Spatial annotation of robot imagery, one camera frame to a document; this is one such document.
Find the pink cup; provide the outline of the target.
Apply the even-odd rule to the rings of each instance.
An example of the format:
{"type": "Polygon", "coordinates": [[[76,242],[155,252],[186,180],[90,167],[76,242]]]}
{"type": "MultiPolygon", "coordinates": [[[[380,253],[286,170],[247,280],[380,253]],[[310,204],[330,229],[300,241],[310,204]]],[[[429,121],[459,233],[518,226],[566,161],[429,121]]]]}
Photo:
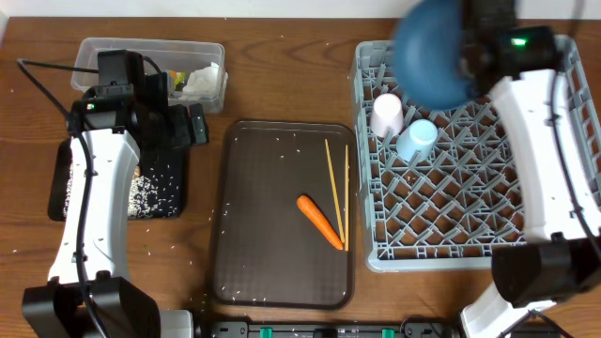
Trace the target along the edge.
{"type": "Polygon", "coordinates": [[[389,132],[399,134],[404,126],[402,101],[392,93],[381,94],[374,100],[370,129],[380,138],[389,132]]]}

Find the yellow green snack wrapper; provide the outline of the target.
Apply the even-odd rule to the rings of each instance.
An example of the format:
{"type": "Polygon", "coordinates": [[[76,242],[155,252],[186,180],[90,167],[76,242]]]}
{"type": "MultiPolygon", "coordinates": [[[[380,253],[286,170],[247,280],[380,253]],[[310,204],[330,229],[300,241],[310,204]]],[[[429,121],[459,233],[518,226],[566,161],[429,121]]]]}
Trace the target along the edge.
{"type": "Polygon", "coordinates": [[[171,93],[181,91],[187,83],[188,74],[183,71],[167,70],[168,88],[171,93]]]}

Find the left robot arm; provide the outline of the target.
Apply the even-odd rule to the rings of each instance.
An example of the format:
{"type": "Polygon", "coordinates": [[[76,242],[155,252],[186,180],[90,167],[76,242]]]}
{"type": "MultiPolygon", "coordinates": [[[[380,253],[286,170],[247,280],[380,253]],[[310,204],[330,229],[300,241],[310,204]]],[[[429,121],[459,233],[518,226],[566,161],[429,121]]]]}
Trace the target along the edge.
{"type": "Polygon", "coordinates": [[[131,181],[144,155],[208,141],[200,104],[170,105],[168,76],[147,56],[98,55],[97,85],[62,109],[70,135],[71,189],[47,284],[24,291],[23,316],[40,337],[191,337],[193,315],[161,310],[131,283],[127,223],[131,181]]]}

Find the dark blue plate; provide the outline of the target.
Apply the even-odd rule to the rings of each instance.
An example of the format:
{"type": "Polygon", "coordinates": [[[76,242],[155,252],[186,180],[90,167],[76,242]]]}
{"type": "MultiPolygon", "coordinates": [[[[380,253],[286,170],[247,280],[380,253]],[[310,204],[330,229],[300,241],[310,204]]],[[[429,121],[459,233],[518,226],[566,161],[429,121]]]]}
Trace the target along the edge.
{"type": "Polygon", "coordinates": [[[474,82],[461,70],[462,3],[424,0],[399,24],[394,76],[409,98],[431,110],[450,110],[474,98],[474,82]]]}

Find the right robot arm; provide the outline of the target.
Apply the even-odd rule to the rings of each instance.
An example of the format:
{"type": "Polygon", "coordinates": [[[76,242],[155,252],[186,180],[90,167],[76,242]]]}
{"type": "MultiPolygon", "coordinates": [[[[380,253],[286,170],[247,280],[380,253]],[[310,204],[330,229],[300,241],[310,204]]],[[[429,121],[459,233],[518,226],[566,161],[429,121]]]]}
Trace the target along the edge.
{"type": "Polygon", "coordinates": [[[524,243],[492,254],[492,284],[460,315],[468,337],[506,337],[528,318],[600,283],[600,132],[579,127],[584,78],[572,35],[520,27],[511,1],[466,1],[462,55],[508,137],[524,207],[524,243]]]}

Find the white tissue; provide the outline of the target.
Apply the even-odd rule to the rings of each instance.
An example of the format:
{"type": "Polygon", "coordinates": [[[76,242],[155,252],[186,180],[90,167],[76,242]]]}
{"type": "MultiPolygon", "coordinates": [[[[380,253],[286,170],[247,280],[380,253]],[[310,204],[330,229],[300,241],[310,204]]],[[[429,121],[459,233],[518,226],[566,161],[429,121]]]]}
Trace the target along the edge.
{"type": "Polygon", "coordinates": [[[213,97],[218,91],[219,65],[211,63],[208,67],[195,70],[190,74],[182,89],[184,100],[199,100],[213,97]]]}

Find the brown mushroom scrap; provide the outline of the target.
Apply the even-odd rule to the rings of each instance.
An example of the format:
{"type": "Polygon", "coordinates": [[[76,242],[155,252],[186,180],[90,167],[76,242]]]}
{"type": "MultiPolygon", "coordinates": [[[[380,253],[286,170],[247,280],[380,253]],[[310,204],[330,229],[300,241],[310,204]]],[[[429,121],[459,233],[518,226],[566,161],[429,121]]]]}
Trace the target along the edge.
{"type": "Polygon", "coordinates": [[[140,169],[140,167],[136,166],[134,169],[132,178],[138,178],[140,175],[141,175],[141,169],[140,169]]]}

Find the light blue cup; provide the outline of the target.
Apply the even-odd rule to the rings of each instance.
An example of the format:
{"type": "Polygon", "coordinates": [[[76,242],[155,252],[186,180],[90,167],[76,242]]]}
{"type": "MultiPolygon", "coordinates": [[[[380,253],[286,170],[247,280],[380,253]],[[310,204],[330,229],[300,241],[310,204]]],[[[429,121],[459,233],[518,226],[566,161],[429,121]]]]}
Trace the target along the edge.
{"type": "Polygon", "coordinates": [[[428,119],[419,119],[411,123],[403,131],[396,142],[398,157],[405,162],[411,162],[415,154],[418,161],[425,161],[438,138],[438,129],[428,119]]]}

